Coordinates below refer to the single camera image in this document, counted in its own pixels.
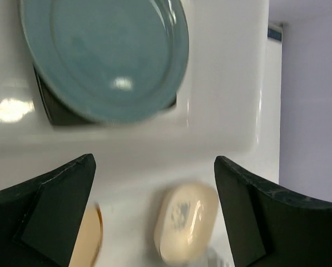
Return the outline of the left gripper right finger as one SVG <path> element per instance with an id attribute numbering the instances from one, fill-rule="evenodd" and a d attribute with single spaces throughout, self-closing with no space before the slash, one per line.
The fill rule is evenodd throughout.
<path id="1" fill-rule="evenodd" d="M 332 266 L 332 202 L 291 191 L 224 156 L 214 172 L 235 266 Z"/>

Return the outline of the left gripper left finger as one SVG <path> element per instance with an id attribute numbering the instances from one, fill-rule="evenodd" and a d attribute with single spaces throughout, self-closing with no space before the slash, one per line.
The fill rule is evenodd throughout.
<path id="1" fill-rule="evenodd" d="M 84 154 L 0 190 L 0 266 L 68 266 L 95 171 Z"/>

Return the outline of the beige bird painted plate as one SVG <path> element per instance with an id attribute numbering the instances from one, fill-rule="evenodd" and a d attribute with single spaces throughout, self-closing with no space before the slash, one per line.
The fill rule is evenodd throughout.
<path id="1" fill-rule="evenodd" d="M 94 266 L 103 242 L 103 220 L 99 204 L 85 209 L 69 267 Z"/>

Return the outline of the cream panda square dish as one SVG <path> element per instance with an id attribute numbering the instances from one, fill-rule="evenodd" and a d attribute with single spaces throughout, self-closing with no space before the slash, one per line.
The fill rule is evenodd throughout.
<path id="1" fill-rule="evenodd" d="M 194 263 L 203 256 L 217 217 L 216 190 L 202 182 L 171 188 L 165 195 L 154 230 L 155 248 L 169 265 Z"/>

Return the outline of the teal round plate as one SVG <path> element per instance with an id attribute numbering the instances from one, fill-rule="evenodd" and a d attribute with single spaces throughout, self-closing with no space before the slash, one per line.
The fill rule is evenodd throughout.
<path id="1" fill-rule="evenodd" d="M 180 1 L 19 1 L 33 65 L 78 115 L 145 120 L 176 98 L 189 61 Z"/>

